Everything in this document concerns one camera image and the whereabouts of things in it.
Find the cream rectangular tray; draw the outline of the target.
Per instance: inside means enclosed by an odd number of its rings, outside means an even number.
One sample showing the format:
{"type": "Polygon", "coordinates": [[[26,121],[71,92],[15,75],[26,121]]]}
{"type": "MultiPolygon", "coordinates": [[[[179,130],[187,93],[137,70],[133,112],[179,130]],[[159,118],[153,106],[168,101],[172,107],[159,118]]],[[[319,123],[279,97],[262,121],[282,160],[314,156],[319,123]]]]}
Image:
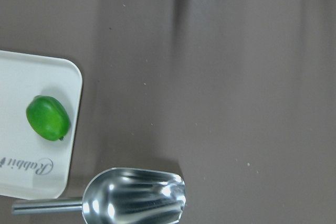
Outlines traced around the cream rectangular tray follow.
{"type": "Polygon", "coordinates": [[[21,199],[59,197],[66,188],[75,138],[82,75],[67,59],[1,52],[1,194],[21,199]],[[56,98],[70,129],[62,140],[38,135],[26,118],[37,95],[56,98]]]}

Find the steel ice scoop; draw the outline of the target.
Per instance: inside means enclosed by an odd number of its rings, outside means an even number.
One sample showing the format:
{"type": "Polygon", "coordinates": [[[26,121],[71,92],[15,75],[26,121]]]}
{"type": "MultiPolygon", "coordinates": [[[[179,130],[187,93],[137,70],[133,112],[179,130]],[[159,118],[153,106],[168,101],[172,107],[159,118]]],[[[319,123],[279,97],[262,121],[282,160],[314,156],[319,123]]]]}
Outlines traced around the steel ice scoop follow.
{"type": "Polygon", "coordinates": [[[16,201],[12,214],[79,211],[85,223],[178,223],[185,204],[180,175],[118,167],[96,175],[80,198],[16,201]]]}

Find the green lime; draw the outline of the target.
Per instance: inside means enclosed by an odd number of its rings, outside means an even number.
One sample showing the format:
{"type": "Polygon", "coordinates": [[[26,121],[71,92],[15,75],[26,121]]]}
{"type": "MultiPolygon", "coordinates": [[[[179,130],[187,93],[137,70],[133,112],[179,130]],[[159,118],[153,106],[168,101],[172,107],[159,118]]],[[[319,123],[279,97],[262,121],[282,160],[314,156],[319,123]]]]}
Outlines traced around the green lime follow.
{"type": "Polygon", "coordinates": [[[62,141],[70,128],[67,111],[51,96],[35,96],[26,108],[26,118],[31,128],[49,141],[62,141]]]}

